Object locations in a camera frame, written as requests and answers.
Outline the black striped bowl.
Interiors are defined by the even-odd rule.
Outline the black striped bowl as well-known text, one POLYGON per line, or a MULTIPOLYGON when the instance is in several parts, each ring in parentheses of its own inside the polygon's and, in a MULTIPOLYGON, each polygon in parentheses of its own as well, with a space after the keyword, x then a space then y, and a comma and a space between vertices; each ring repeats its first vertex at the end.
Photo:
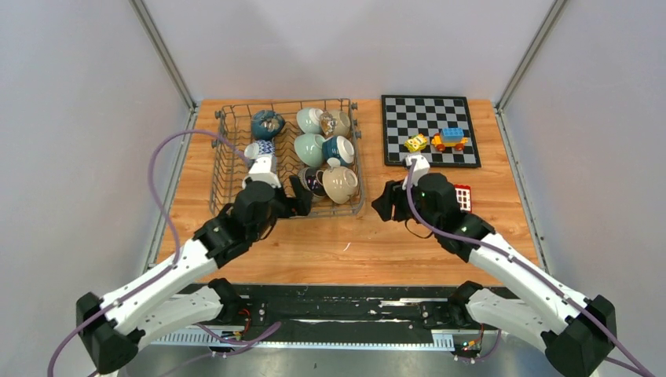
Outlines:
POLYGON ((304 167, 298 172, 301 185, 313 194, 313 198, 321 200, 326 197, 326 192, 320 181, 322 171, 316 167, 304 167))

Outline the cream beige bowl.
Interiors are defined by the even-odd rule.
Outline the cream beige bowl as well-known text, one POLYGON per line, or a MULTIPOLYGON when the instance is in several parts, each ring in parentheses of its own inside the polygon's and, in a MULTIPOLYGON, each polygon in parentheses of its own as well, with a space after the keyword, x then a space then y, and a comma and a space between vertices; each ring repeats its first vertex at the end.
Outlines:
POLYGON ((359 179, 348 167, 329 167, 323 170, 322 185, 334 203, 344 204, 356 195, 359 179))

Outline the grey wire dish rack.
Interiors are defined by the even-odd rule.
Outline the grey wire dish rack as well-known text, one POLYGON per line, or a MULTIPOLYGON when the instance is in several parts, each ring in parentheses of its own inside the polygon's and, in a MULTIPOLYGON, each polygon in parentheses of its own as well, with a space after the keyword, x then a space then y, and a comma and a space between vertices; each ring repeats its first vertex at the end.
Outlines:
MULTIPOLYGON (((303 108, 319 108, 324 111, 339 110, 350 117, 351 127, 347 136, 355 148, 356 157, 350 169, 359 179, 359 187, 351 198, 342 204, 331 199, 317 199, 314 201, 309 215, 314 218, 339 217, 357 214, 363 206, 364 188, 360 164, 359 139, 356 110, 357 103, 349 98, 332 98, 308 101, 270 101, 256 103, 228 104, 218 109, 214 116, 218 122, 218 132, 237 149, 243 151, 254 141, 251 135, 251 118, 261 110, 271 110, 282 115, 285 127, 277 135, 276 144, 276 172, 283 183, 288 196, 293 196, 289 177, 296 175, 306 165, 297 157, 293 142, 302 134, 297 124, 297 112, 303 108)), ((224 204, 231 202, 241 190, 242 180, 248 172, 247 164, 232 150, 232 147, 214 140, 214 165, 212 184, 210 189, 209 208, 212 214, 220 211, 224 204)))

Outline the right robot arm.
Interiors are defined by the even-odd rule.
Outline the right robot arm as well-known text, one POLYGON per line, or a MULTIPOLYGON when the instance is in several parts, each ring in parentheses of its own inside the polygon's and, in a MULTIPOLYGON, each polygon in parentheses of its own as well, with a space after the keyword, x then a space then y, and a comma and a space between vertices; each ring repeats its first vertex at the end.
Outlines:
POLYGON ((459 328, 473 322, 507 331, 541 351, 563 376, 589 376, 617 337, 614 304, 567 287, 517 252, 488 222, 461 209, 446 176, 429 173, 408 188, 388 181, 372 207, 383 221, 414 219, 447 252, 502 282, 516 300, 474 282, 459 287, 448 309, 459 328))

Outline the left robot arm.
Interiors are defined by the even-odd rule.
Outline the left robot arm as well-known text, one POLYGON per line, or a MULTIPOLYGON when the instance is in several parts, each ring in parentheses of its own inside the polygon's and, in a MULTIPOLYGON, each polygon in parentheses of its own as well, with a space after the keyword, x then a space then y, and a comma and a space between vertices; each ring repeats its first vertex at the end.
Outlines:
POLYGON ((97 372, 117 372, 152 341, 190 324, 216 319, 234 323, 241 305, 227 280, 218 279, 184 298, 174 295, 245 254, 281 218, 309 214, 313 194, 297 176, 290 181, 293 196, 264 181, 249 181, 168 259, 103 296, 81 296, 75 303, 76 333, 97 372))

